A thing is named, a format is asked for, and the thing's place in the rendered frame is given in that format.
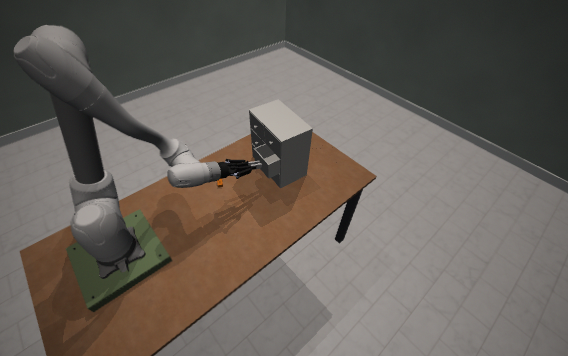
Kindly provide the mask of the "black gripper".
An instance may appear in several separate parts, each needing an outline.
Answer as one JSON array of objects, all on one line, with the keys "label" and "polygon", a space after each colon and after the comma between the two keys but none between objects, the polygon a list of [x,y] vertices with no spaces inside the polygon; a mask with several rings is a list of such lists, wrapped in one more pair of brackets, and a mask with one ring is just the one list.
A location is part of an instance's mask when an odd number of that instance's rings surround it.
[{"label": "black gripper", "polygon": [[221,169],[221,177],[226,178],[228,176],[235,176],[236,179],[250,174],[254,169],[261,169],[262,163],[260,161],[245,162],[245,160],[230,160],[226,159],[225,162],[218,162]]}]

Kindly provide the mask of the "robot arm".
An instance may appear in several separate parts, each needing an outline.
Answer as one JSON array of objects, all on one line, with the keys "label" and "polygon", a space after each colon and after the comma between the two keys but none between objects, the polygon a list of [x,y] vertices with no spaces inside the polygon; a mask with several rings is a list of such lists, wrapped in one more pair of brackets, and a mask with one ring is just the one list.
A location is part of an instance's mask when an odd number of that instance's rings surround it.
[{"label": "robot arm", "polygon": [[73,237],[96,259],[102,279],[119,269],[129,271],[128,264],[146,253],[135,229],[126,227],[113,176],[103,168],[93,118],[155,145],[171,166],[167,176],[173,187],[218,181],[219,164],[200,163],[183,142],[168,139],[131,116],[92,74],[82,40],[67,28],[40,26],[22,38],[13,52],[25,73],[51,95],[75,175],[69,181],[75,205]]}]

